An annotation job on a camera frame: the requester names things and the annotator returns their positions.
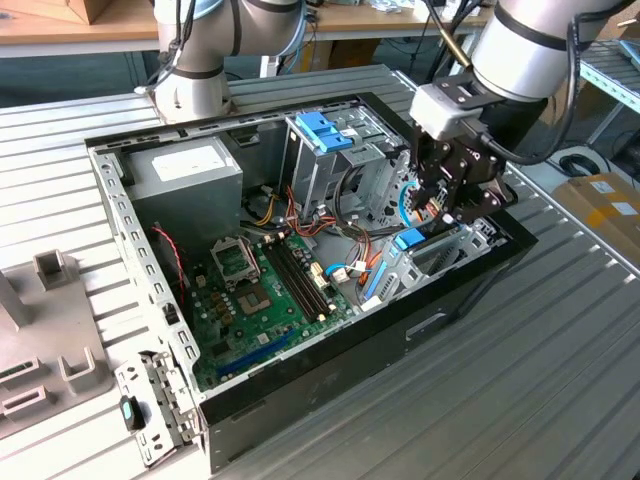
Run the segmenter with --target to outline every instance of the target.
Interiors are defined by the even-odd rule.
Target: yellow wire
[[[255,223],[258,227],[262,227],[262,226],[266,225],[267,223],[269,223],[271,221],[271,217],[273,217],[273,207],[274,207],[275,203],[276,203],[276,196],[272,195],[271,196],[271,201],[269,202],[269,208],[267,209],[267,213],[262,218],[262,220],[258,220]]]

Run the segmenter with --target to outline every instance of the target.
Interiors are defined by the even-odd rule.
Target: metal shelf
[[[618,47],[618,42],[594,42],[582,56],[582,78],[640,113],[640,72]]]

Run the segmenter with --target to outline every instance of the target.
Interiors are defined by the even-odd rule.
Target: wooden table
[[[114,0],[93,25],[79,25],[23,13],[0,19],[0,58],[126,52],[158,49],[158,33],[148,0]],[[458,29],[468,50],[491,15],[483,11]],[[368,5],[327,5],[319,9],[317,41],[419,36],[424,22],[413,10],[384,14]],[[305,41],[310,39],[308,27]],[[427,36],[438,35],[430,22]],[[261,76],[275,74],[273,57],[263,57]]]

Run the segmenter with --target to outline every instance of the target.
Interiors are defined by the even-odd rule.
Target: motherboard
[[[354,315],[301,237],[266,238],[222,240],[188,275],[201,390]]]

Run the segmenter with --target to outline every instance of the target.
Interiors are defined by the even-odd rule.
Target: wooden shelf
[[[6,12],[11,18],[0,19],[0,45],[54,44],[73,42],[107,42],[155,40],[156,21],[149,0],[114,0],[93,25]],[[463,25],[483,26],[491,12],[470,17]],[[413,10],[384,14],[368,5],[358,7],[327,5],[319,9],[318,32],[353,32],[366,30],[416,30],[423,22]]]

